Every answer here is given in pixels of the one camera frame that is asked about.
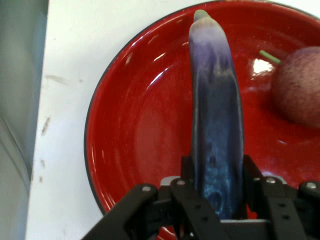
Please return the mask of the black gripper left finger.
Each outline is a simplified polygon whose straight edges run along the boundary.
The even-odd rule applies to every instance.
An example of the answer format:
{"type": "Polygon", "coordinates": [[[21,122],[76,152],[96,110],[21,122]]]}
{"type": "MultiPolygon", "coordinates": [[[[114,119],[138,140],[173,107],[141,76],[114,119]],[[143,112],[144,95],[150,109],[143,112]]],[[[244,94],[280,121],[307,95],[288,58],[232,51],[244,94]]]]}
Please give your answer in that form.
{"type": "Polygon", "coordinates": [[[134,186],[85,236],[85,240],[150,240],[172,226],[179,240],[229,240],[208,201],[193,187],[191,157],[181,159],[181,177],[156,188],[134,186]]]}

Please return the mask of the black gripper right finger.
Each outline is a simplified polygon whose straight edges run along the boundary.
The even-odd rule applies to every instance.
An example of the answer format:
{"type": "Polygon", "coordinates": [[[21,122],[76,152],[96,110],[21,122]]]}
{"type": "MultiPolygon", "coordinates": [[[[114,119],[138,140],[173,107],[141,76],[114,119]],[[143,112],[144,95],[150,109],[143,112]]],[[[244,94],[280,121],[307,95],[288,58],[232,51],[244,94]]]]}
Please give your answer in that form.
{"type": "Polygon", "coordinates": [[[279,177],[261,173],[249,155],[243,157],[244,198],[258,219],[266,220],[272,240],[320,238],[320,183],[301,182],[298,188],[279,177]]]}

